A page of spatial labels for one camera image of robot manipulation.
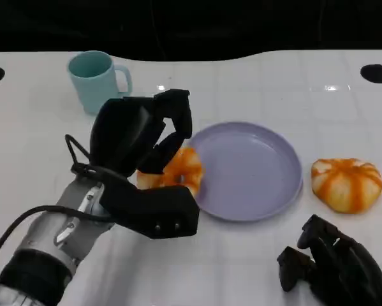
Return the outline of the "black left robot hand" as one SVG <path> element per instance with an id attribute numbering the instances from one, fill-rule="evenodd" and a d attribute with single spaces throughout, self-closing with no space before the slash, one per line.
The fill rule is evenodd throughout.
<path id="1" fill-rule="evenodd" d="M 125 177 L 161 174 L 193 132 L 188 90 L 109 99 L 91 130 L 90 163 Z"/>

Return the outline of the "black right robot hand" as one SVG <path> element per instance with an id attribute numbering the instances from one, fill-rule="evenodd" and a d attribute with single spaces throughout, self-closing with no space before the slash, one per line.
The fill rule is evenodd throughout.
<path id="1" fill-rule="evenodd" d="M 285 292 L 304 281 L 324 305 L 382 305 L 382 271 L 370 252 L 317 215 L 277 262 Z"/>

